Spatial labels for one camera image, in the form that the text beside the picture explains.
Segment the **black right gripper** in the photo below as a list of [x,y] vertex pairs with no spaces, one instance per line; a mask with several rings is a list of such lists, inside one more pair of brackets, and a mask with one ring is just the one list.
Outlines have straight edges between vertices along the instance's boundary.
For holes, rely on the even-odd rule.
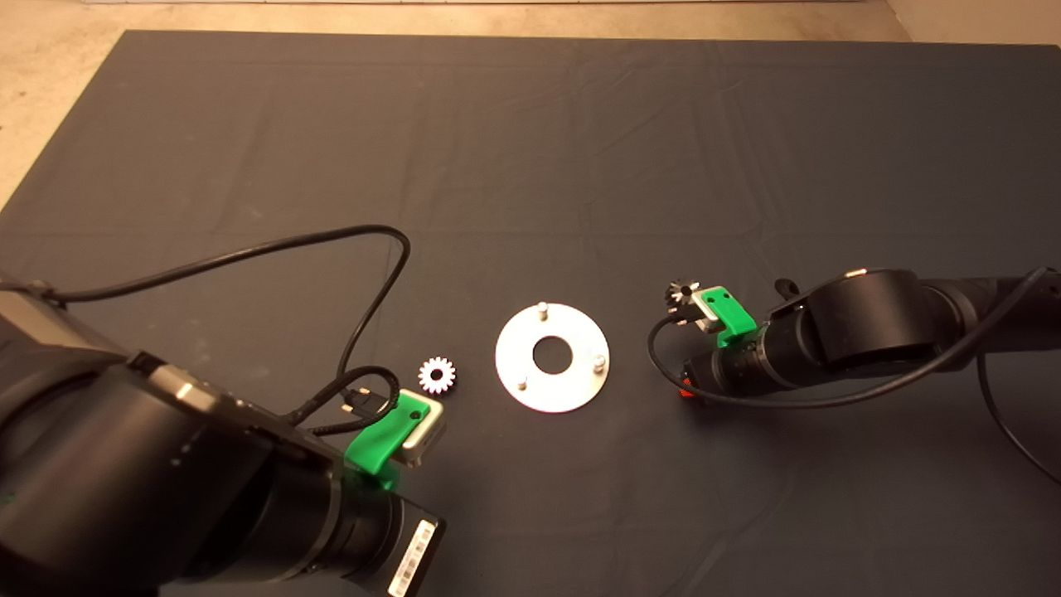
[[714,396],[756,398],[785,391],[785,379],[777,369],[785,347],[779,328],[733,337],[726,347],[716,347],[682,364],[678,396],[694,398],[694,389]]

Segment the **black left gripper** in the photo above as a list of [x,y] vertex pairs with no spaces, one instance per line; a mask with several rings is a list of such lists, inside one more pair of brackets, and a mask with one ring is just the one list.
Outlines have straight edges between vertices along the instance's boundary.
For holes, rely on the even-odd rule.
[[417,596],[447,523],[375,481],[345,481],[328,573],[368,596]]

